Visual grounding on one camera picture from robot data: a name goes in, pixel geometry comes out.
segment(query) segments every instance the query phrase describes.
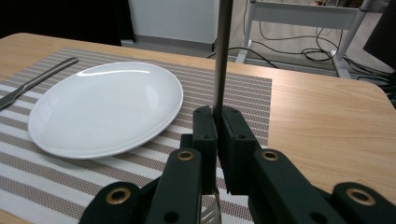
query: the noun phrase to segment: knife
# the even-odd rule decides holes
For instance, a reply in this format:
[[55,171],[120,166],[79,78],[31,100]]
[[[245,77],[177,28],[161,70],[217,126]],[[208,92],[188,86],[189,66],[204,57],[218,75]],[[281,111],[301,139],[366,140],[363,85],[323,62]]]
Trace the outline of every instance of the knife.
[[58,73],[59,71],[64,70],[66,67],[68,67],[74,63],[77,63],[77,62],[78,62],[78,58],[76,58],[76,57],[66,59],[63,62],[56,64],[54,67],[52,67],[47,72],[41,74],[38,77],[33,78],[32,80],[26,82],[25,84],[21,85],[15,91],[7,94],[6,96],[4,96],[3,98],[0,99],[0,110],[3,109],[4,107],[6,107],[7,105],[10,105],[11,103],[13,103],[17,99],[18,96],[20,96],[21,94],[23,94],[26,91],[29,91],[30,89],[32,89],[33,86],[42,82],[47,77],[50,77],[50,76]]

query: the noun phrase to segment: white plate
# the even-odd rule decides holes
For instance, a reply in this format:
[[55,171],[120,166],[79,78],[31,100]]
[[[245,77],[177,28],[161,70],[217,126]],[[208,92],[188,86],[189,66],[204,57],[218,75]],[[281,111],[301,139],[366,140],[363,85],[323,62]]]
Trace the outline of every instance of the white plate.
[[139,147],[175,119],[183,89],[148,63],[109,63],[50,88],[30,113],[33,141],[50,154],[92,159]]

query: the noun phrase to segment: wooden table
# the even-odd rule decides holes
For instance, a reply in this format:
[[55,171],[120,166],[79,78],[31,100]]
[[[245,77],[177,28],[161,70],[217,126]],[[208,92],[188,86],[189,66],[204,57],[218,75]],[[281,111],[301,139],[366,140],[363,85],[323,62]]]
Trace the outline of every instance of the wooden table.
[[[64,47],[215,67],[209,59],[17,34],[0,39],[0,79]],[[357,182],[396,203],[396,112],[377,86],[241,63],[228,63],[227,71],[273,80],[268,147],[286,154],[313,185],[331,192],[337,183]]]

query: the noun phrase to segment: placemat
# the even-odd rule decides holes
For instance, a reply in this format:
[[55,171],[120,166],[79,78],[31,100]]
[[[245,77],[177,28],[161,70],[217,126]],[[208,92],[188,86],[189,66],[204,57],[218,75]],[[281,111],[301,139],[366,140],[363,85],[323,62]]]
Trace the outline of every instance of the placemat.
[[[147,185],[162,174],[168,155],[179,146],[180,135],[191,133],[192,111],[203,105],[212,106],[213,70],[71,48],[61,49],[3,80],[0,95],[14,91],[69,57],[78,57],[79,62],[35,86],[0,111],[0,209],[34,223],[78,223],[85,207],[102,187],[117,181],[131,182],[138,187]],[[127,61],[159,65],[175,74],[182,84],[183,106],[164,132],[145,145],[120,155],[84,161],[50,155],[32,142],[27,121],[35,102],[44,92],[78,71]],[[268,142],[271,87],[271,79],[227,74],[224,104],[243,113],[262,147]],[[217,177],[223,223],[251,223],[248,198],[227,194],[219,166]],[[209,203],[210,197],[204,197],[203,206]]]

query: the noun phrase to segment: cable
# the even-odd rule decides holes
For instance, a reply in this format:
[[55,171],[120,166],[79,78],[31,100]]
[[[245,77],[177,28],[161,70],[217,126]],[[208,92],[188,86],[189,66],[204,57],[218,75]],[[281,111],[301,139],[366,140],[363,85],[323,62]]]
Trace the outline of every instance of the cable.
[[[246,1],[245,12],[244,12],[244,27],[243,27],[244,28],[243,29],[244,30],[244,35],[246,35],[245,23],[246,23],[247,10],[248,10],[248,0]],[[265,45],[265,44],[263,44],[261,42],[258,42],[258,41],[252,41],[252,43],[262,45],[262,46],[264,46],[264,47],[266,47],[266,48],[268,48],[268,49],[270,49],[270,50],[272,50],[274,52],[278,52],[278,53],[291,54],[291,55],[304,55],[307,60],[313,61],[313,62],[319,62],[319,63],[331,60],[335,56],[335,54],[332,56],[329,51],[323,49],[323,47],[319,44],[318,41],[319,40],[324,40],[324,41],[332,44],[334,47],[336,47],[336,52],[337,52],[339,50],[340,45],[341,45],[341,41],[342,41],[342,38],[343,38],[343,32],[344,32],[343,30],[341,30],[341,34],[340,34],[338,45],[335,45],[332,41],[320,36],[321,33],[323,32],[324,28],[321,28],[319,32],[318,32],[318,28],[317,28],[317,30],[316,30],[316,34],[317,35],[299,35],[299,36],[284,37],[284,38],[269,38],[269,37],[265,36],[262,33],[262,22],[261,21],[260,21],[259,28],[260,28],[260,34],[266,40],[292,40],[292,39],[297,39],[297,38],[315,38],[315,41],[316,41],[316,44],[317,44],[318,48],[317,49],[315,49],[315,48],[303,49],[302,52],[285,52],[285,51],[281,51],[281,50],[277,50],[277,49],[273,49],[271,47],[268,47],[267,45]],[[320,54],[324,54],[326,56],[326,58],[317,59],[317,58],[312,57],[313,54],[319,54],[319,53]],[[389,82],[390,73],[379,71],[379,70],[376,70],[374,68],[371,68],[371,67],[368,67],[366,65],[363,65],[361,63],[357,63],[357,62],[353,61],[352,59],[348,58],[346,55],[344,56],[344,59],[347,61],[347,63],[351,67],[351,69],[353,69],[354,71],[356,71],[358,73],[361,73],[361,74],[364,74],[364,75],[367,75],[367,76],[372,76],[373,78],[376,78],[376,79],[380,79],[380,80],[384,80],[384,81]]]
[[377,78],[377,77],[362,77],[362,76],[356,77],[356,80],[360,80],[361,78],[367,78],[367,79],[371,79],[371,80],[384,81],[384,80],[382,80],[380,78]]
[[371,73],[367,73],[367,72],[365,72],[365,71],[358,70],[358,69],[352,67],[352,66],[351,66],[351,63],[350,63],[349,65],[350,65],[350,67],[352,68],[352,70],[354,70],[354,71],[356,71],[356,72],[358,72],[358,73],[364,74],[364,75],[366,75],[366,76],[370,76],[369,79],[376,79],[376,80],[381,80],[381,81],[385,81],[385,82],[388,82],[388,83],[389,83],[389,79],[388,79],[388,78],[381,77],[381,76],[378,76],[378,75],[375,75],[375,74],[371,74]]
[[[279,68],[279,67],[277,67],[276,65],[274,65],[273,63],[271,63],[270,61],[268,61],[266,58],[264,58],[262,55],[260,55],[258,52],[254,51],[254,50],[252,50],[252,49],[246,49],[246,48],[230,48],[230,49],[228,49],[228,50],[231,50],[231,49],[245,49],[245,50],[247,50],[247,51],[250,51],[250,52],[256,54],[256,55],[259,56],[261,59],[263,59],[264,61],[266,61],[266,62],[268,62],[269,64],[271,64],[274,68]],[[216,53],[212,53],[212,54],[210,54],[209,56],[207,56],[206,58],[209,59],[209,58],[213,57],[214,55],[216,55]]]
[[329,31],[329,33],[327,33],[326,35],[330,35],[332,33],[332,29]]

